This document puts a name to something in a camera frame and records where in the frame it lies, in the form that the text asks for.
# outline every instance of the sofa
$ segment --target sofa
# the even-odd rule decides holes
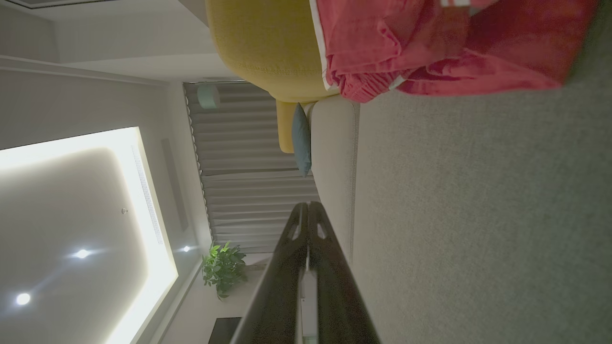
[[[611,61],[602,1],[562,89],[306,107],[382,343],[612,342]]]

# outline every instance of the cove lighting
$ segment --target cove lighting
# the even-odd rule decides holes
[[[138,128],[110,130],[5,149],[0,151],[0,170],[24,167],[99,148],[110,149],[119,161],[119,178],[123,177],[128,187],[132,201],[130,213],[133,209],[147,262],[146,281],[127,311],[118,316],[105,342],[128,344],[140,337],[178,276]],[[89,251],[81,250],[75,256],[85,258],[89,254]],[[21,294],[17,297],[17,304],[27,304],[29,300],[30,295]]]

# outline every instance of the yellow armrest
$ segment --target yellow armrest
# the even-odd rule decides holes
[[[297,103],[285,103],[276,101],[276,118],[278,124],[278,144],[280,150],[293,154],[293,140],[291,139],[291,126],[293,125],[293,114]]]

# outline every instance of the lampshade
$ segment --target lampshade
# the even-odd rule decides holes
[[[198,87],[198,101],[204,109],[216,109],[221,105],[219,91],[214,85],[200,85]]]

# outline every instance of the red clothing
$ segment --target red clothing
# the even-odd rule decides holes
[[[490,2],[471,0],[473,7]],[[469,7],[437,0],[316,0],[325,78],[358,102],[398,83],[426,95],[557,88],[597,3],[499,0],[470,18]]]

